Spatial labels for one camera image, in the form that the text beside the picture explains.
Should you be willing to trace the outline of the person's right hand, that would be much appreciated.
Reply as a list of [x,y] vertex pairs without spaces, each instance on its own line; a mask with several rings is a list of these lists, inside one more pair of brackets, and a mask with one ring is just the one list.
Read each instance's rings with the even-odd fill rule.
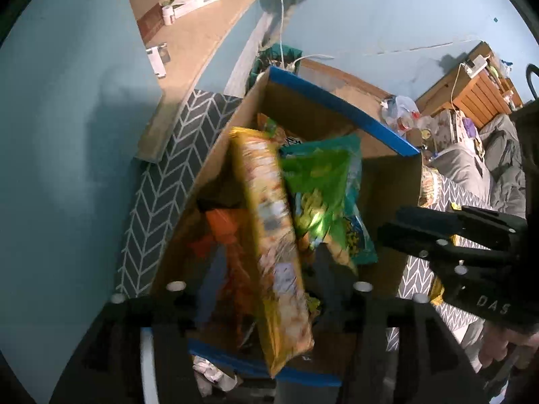
[[510,345],[525,348],[524,353],[515,363],[516,368],[529,368],[538,360],[538,333],[521,334],[512,329],[486,322],[478,354],[480,368],[488,368],[493,361],[506,359]]

